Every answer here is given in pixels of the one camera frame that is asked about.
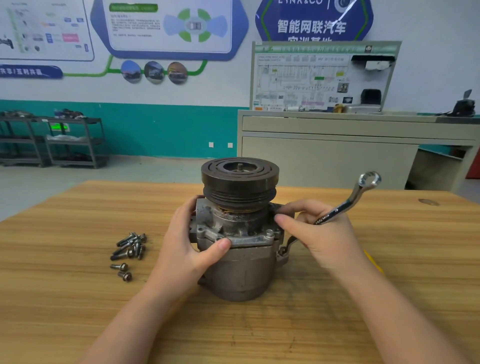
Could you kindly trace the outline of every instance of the wrench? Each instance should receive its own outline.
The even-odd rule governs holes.
[[[367,183],[368,177],[373,177],[373,181],[370,183]],[[365,191],[373,190],[375,187],[377,187],[380,184],[381,181],[382,181],[382,177],[380,177],[380,174],[378,174],[377,172],[366,172],[364,174],[361,174],[357,183],[353,187],[353,191],[350,197],[347,198],[345,202],[341,203],[340,205],[335,207],[333,210],[331,210],[328,214],[316,220],[313,224],[314,225],[326,224],[329,221],[331,221],[335,216],[342,214],[344,212],[347,212],[348,210],[350,210],[352,207],[356,205],[356,203],[360,200],[360,197]],[[287,257],[290,252],[290,247],[297,240],[298,239],[295,236],[291,236],[287,241],[287,245],[280,247],[278,254],[281,257]]]

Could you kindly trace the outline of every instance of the person's left hand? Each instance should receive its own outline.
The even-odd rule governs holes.
[[[157,263],[148,279],[147,285],[160,290],[170,302],[180,298],[196,284],[207,268],[218,262],[231,245],[231,241],[224,238],[207,250],[198,252],[190,244],[190,217],[197,199],[201,197],[192,197],[173,214]]]

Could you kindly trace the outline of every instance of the forearm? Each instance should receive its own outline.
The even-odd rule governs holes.
[[[88,349],[80,364],[143,364],[170,305],[150,285],[136,294]]]
[[[365,266],[342,282],[385,364],[471,362],[377,269]]]

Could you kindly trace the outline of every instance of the white wall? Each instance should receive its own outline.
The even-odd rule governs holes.
[[[480,101],[480,1],[371,0],[374,12],[369,40],[402,40],[385,107],[419,112],[449,111],[466,89]],[[87,12],[93,0],[85,0]],[[209,62],[205,71],[183,86],[169,80],[153,85],[126,82],[120,74],[62,80],[1,79],[0,99],[116,102],[247,107],[250,97],[251,43],[260,40],[254,16],[260,0],[242,0],[249,31],[236,57]],[[108,53],[92,30],[96,51],[90,67],[103,70]],[[138,60],[141,67],[147,60]],[[112,68],[123,60],[114,59]],[[167,67],[171,60],[159,61]],[[183,62],[195,70],[199,61]],[[65,72],[70,65],[60,65]]]

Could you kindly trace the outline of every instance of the wood grain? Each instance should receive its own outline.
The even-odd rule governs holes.
[[[175,208],[201,191],[89,181],[1,222],[0,362],[76,362],[143,286]],[[275,202],[336,205],[349,193],[280,187]],[[480,206],[447,192],[371,191],[349,215],[387,277],[480,361]],[[143,261],[128,261],[127,284],[108,266],[131,231],[148,243]],[[230,303],[194,287],[159,332],[151,362],[380,363],[346,293],[301,244],[291,254],[254,301]]]

